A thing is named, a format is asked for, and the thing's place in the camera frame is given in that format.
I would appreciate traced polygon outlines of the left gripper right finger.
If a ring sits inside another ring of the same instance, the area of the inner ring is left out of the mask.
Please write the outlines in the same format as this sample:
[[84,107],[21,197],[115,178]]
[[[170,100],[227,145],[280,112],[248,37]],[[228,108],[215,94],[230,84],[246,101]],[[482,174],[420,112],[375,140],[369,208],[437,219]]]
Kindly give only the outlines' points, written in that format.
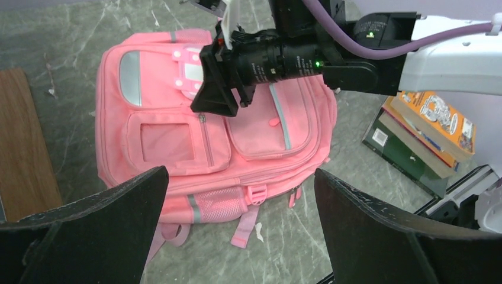
[[500,283],[501,235],[421,217],[317,169],[334,283]]

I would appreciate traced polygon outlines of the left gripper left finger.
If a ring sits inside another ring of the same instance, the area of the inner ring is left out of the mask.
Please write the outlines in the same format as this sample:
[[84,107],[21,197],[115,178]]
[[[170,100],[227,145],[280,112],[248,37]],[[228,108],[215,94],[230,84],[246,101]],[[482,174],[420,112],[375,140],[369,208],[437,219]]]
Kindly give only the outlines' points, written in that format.
[[139,283],[168,187],[165,167],[1,224],[2,283]]

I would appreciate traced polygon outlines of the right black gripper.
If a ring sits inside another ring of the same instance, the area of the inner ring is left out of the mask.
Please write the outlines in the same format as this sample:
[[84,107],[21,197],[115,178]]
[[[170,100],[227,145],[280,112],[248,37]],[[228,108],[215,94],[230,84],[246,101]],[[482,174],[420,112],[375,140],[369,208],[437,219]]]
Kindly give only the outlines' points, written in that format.
[[240,107],[252,103],[255,87],[239,58],[246,51],[257,50],[259,37],[238,27],[230,33],[230,42],[232,48],[224,40],[223,23],[217,22],[212,42],[199,53],[203,81],[191,103],[193,112],[235,117]]

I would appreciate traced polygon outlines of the pink student backpack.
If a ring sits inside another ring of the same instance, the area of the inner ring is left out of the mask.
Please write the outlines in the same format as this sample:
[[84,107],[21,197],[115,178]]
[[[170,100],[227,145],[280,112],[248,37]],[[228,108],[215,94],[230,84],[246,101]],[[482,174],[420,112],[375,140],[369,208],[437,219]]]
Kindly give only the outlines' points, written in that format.
[[239,220],[245,248],[259,207],[289,194],[329,161],[337,102],[319,76],[257,86],[233,118],[194,113],[207,30],[137,33],[107,50],[96,80],[99,177],[115,187],[164,166],[169,184],[149,256],[182,245],[192,224]]

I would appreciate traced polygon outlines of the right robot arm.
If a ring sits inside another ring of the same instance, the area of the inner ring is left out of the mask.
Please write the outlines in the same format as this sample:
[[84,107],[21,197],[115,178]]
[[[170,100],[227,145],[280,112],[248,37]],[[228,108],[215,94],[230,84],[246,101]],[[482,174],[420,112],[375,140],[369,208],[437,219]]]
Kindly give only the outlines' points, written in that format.
[[239,1],[194,1],[219,17],[199,54],[194,112],[234,117],[261,83],[322,75],[331,89],[501,95],[501,14],[488,22],[376,12],[346,19],[344,1],[270,1],[275,27],[247,33]]

